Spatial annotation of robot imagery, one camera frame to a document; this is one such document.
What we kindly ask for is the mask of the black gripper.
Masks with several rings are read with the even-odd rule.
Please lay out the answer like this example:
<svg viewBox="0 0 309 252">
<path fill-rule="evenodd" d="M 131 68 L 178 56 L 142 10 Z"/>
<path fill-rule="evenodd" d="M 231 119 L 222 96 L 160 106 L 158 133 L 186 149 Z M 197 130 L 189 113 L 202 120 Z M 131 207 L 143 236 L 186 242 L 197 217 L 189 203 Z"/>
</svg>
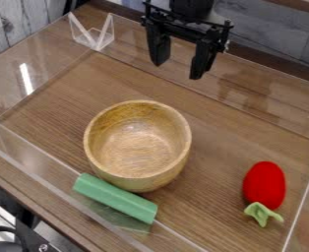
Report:
<svg viewBox="0 0 309 252">
<path fill-rule="evenodd" d="M 171 38 L 195 42 L 190 78 L 198 80 L 210 69 L 217 51 L 227 49 L 234 23 L 214 11 L 215 0 L 143 0 L 150 58 L 160 66 L 171 57 Z"/>
</svg>

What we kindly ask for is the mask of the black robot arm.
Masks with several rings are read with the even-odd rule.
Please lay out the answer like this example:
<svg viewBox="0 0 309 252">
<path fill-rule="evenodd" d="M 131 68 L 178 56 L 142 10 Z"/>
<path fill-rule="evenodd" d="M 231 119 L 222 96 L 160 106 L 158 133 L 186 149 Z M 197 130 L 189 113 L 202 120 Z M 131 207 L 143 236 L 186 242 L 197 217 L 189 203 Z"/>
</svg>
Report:
<svg viewBox="0 0 309 252">
<path fill-rule="evenodd" d="M 156 66 L 171 57 L 172 37 L 195 44 L 190 79 L 198 80 L 211 69 L 218 53 L 230 44 L 233 21 L 214 12 L 215 0 L 143 0 L 150 58 Z"/>
</svg>

